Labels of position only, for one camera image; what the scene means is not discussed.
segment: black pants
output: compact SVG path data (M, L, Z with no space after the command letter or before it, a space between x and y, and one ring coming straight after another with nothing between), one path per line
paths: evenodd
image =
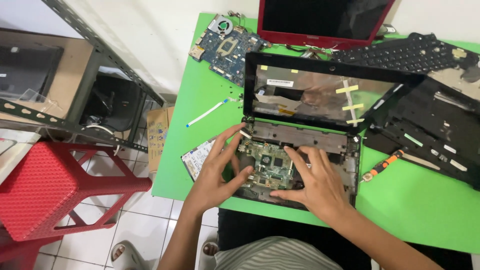
M371 258L331 228L279 220L227 209L218 210L218 247L230 250L269 236L284 236L311 244L344 270L371 270ZM470 254L411 244L444 269L471 270Z

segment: slipper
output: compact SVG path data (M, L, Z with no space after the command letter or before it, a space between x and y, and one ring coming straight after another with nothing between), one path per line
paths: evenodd
M205 254L204 248L206 245L212 245L216 248L217 252L219 251L218 245L215 242L206 241L202 245L202 249L200 250L200 257L198 262L198 270L213 270L216 266L215 256Z
M113 259L113 255L121 246L125 247L125 250L118 258ZM110 260L112 261L113 269L115 270L146 270L142 264L142 258L138 254L138 251L126 240L114 245L110 252Z

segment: blue motherboard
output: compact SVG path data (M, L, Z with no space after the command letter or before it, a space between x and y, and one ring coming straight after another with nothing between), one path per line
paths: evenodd
M189 55L198 62L207 61L210 63L208 69L243 87L245 54L272 44L239 25L233 26L228 34L214 32L210 30L214 22L196 40Z

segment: hand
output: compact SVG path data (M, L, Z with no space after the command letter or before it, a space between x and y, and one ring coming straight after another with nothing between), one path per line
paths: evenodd
M218 135L202 165L197 180L185 199L183 208L190 209L196 214L203 214L208 209L218 206L230 198L246 182L247 177L253 171L253 167L248 166L240 172L239 161L235 156L235 150L243 136L236 132L244 126L245 123L232 126ZM233 139L222 151L225 142L232 136ZM222 177L222 172L229 161L232 163L236 177L226 183Z
M292 148L284 147L299 171L305 187L301 190L275 190L270 196L302 203L319 219L331 226L346 209L352 208L345 197L342 179L328 160L327 153L314 147L301 146L308 155L311 169Z

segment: red laptop lid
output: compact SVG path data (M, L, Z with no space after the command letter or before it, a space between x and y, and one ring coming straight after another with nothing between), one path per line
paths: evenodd
M375 38L395 0L260 0L257 33L271 43L348 49Z

